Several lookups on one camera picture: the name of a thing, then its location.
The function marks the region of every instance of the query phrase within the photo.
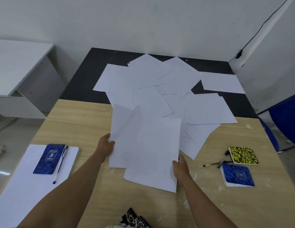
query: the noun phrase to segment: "light wood tabletop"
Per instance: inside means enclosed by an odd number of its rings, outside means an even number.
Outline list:
[[[76,171],[95,151],[99,138],[111,129],[109,104],[58,100],[32,144],[78,146]],[[295,227],[295,187],[258,119],[236,118],[222,124],[207,139],[195,160],[185,156],[191,176],[206,195],[238,227]],[[260,162],[248,166],[256,187],[226,187],[217,166],[229,146],[252,148]],[[153,227],[196,227],[184,189],[167,192],[127,181],[125,169],[101,170],[78,227],[115,223],[129,207]]]

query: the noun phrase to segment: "notebook cover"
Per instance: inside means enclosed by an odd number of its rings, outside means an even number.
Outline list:
[[[48,144],[33,171],[34,174],[53,174],[65,148],[64,144]]]
[[[222,168],[227,182],[255,186],[248,167],[222,164]]]
[[[258,164],[255,153],[251,148],[234,147],[230,146],[229,151],[231,153],[234,164]]]

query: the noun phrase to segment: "blue notebook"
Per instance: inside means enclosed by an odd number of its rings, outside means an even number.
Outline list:
[[[248,167],[222,164],[221,173],[226,186],[255,186]]]
[[[34,174],[53,174],[64,151],[65,144],[48,144],[33,171]]]

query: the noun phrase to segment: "white cabinet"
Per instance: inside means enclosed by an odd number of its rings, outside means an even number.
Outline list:
[[[47,57],[53,44],[0,40],[0,114],[45,119],[65,85]]]

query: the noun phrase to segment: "electrical wire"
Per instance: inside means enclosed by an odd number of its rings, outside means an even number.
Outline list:
[[[276,10],[276,11],[278,11],[285,3],[286,3],[286,1],[284,1],[284,3]],[[271,14],[270,15],[270,17],[262,24],[262,26],[260,27],[260,29],[257,31],[257,33],[253,36],[253,38],[259,33],[259,31],[262,29],[262,27],[263,27],[263,25],[273,16],[273,14]],[[250,43],[250,41],[237,53],[237,55],[236,55],[236,57],[234,57],[235,59],[238,59],[238,58],[240,58],[241,57],[241,55],[242,55],[242,53],[243,53],[243,50],[244,50],[244,48]]]
[[[10,121],[7,125],[5,125],[4,127],[0,128],[0,132],[2,130],[4,130],[5,128],[12,126],[16,121],[18,120],[18,118],[14,118],[12,121]]]

